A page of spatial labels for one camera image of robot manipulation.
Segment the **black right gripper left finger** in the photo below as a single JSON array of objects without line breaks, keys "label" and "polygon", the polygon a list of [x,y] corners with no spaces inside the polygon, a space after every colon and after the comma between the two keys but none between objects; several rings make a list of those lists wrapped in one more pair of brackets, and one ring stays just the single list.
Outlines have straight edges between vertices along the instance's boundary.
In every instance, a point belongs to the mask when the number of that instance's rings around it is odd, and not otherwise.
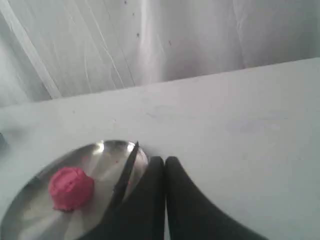
[{"label": "black right gripper left finger", "polygon": [[112,202],[86,240],[162,240],[165,230],[165,165],[154,156],[122,202]]}]

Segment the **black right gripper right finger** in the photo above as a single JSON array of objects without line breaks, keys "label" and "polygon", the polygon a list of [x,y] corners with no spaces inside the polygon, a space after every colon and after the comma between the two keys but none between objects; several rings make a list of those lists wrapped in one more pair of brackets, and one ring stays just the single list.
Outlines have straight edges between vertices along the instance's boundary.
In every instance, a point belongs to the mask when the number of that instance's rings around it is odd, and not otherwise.
[{"label": "black right gripper right finger", "polygon": [[172,240],[265,240],[214,205],[193,183],[179,159],[165,161],[166,208]]}]

